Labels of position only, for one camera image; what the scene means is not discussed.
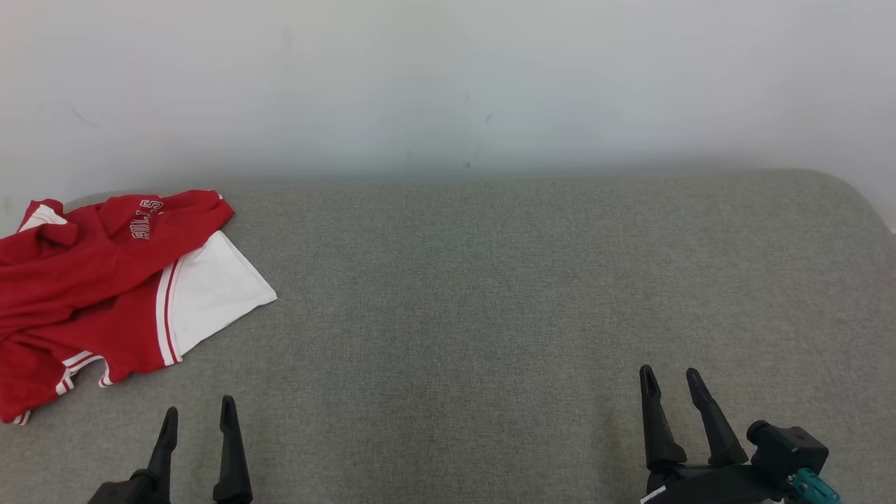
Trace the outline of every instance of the white wall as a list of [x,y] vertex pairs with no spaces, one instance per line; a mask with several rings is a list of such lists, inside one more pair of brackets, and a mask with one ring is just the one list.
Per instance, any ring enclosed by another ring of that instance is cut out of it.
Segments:
[[820,169],[896,226],[894,63],[892,0],[0,0],[0,235],[178,180],[557,167]]

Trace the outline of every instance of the teal connector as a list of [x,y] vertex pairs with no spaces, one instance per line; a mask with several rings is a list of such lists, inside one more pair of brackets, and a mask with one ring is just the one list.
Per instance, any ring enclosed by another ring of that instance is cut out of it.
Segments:
[[790,476],[788,482],[797,489],[804,499],[813,504],[837,504],[840,502],[840,495],[823,482],[818,474],[805,467]]

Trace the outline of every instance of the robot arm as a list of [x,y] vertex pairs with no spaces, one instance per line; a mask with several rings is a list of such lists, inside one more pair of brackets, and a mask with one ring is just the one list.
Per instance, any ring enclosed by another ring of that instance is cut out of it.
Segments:
[[650,476],[642,504],[835,504],[840,496],[818,474],[828,448],[799,427],[782,429],[756,421],[746,433],[756,445],[750,465],[731,425],[712,398],[700,373],[687,371],[687,385],[700,411],[711,455],[706,465],[686,465],[659,402],[661,393],[650,366],[641,367],[644,446]]
[[[252,502],[252,484],[239,430],[237,404],[229,395],[221,401],[220,428],[224,433],[221,472],[212,499],[218,504],[249,504]],[[103,483],[88,504],[170,504],[171,453],[176,447],[177,408],[171,407],[165,415],[147,468],[138,470],[126,482]]]

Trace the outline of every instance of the red jersey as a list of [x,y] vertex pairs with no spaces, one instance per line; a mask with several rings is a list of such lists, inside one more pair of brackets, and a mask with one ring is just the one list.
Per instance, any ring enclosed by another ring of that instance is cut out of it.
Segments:
[[0,421],[25,423],[95,360],[102,387],[180,362],[275,300],[219,231],[232,215],[214,191],[33,202],[0,239]]

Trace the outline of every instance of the gray cushion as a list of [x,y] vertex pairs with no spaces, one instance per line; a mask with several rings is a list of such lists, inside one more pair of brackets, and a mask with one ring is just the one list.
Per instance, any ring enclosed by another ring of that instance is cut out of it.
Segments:
[[846,501],[891,497],[896,249],[835,178],[221,192],[224,231],[280,300],[174,367],[99,389],[93,364],[0,428],[4,503],[85,502],[128,478],[170,405],[172,501],[210,502],[225,394],[256,502],[637,502],[643,363],[692,461],[709,449],[689,366],[742,437],[760,418],[800,425]]

